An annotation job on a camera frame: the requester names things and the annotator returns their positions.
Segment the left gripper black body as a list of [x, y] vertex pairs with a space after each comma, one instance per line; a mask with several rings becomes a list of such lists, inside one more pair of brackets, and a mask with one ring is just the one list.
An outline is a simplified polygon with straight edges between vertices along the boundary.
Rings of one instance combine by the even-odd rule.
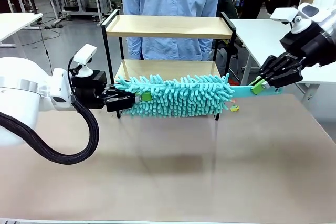
[[104, 107], [101, 94], [106, 88], [107, 77], [104, 71], [94, 70], [89, 77], [71, 77], [71, 84], [76, 98], [89, 109], [102, 109]]

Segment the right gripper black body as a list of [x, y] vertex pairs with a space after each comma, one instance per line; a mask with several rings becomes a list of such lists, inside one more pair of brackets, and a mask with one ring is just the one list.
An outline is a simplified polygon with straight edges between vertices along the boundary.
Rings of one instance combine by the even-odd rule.
[[322, 28], [312, 23], [304, 31], [293, 34], [291, 31], [280, 40], [285, 51], [294, 56], [303, 68], [315, 64], [327, 65], [327, 39], [322, 35]]

